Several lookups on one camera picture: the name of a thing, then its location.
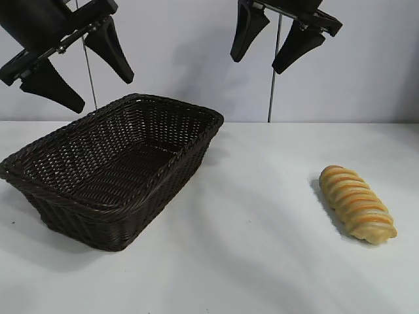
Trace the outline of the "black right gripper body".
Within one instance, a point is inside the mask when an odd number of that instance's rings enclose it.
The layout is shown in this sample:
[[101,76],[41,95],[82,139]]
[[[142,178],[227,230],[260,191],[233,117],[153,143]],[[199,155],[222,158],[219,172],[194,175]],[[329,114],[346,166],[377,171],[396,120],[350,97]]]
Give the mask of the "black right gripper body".
[[242,1],[247,9],[257,9],[262,13],[265,9],[273,10],[298,21],[304,29],[311,27],[335,36],[343,24],[334,16],[319,9],[322,2],[322,0]]

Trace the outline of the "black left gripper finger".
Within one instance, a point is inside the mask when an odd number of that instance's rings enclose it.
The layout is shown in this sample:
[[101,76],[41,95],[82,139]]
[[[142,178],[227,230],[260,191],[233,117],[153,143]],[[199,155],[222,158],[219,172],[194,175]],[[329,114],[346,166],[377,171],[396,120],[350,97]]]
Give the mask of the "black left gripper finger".
[[111,16],[102,19],[96,30],[87,35],[85,44],[105,61],[126,84],[133,82],[134,72],[122,51]]
[[84,109],[83,98],[66,83],[49,60],[37,64],[21,81],[23,92],[55,101],[78,114]]

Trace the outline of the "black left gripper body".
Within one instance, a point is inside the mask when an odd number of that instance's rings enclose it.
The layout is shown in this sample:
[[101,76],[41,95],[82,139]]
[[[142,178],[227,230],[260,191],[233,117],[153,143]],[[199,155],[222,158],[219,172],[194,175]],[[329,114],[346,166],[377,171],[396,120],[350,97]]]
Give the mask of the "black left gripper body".
[[75,11],[67,1],[1,1],[1,27],[24,48],[2,66],[1,80],[11,86],[36,63],[95,31],[117,9],[115,1],[89,1]]

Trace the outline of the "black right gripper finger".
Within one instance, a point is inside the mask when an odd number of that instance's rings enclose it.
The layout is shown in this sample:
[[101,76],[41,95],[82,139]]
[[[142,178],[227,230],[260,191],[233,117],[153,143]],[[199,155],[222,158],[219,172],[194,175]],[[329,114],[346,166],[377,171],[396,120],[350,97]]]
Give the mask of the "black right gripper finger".
[[272,67],[280,75],[304,54],[321,46],[325,37],[318,27],[303,29],[300,24],[293,24],[287,38],[276,54]]
[[237,23],[230,56],[240,62],[252,42],[270,23],[264,10],[265,5],[238,5]]

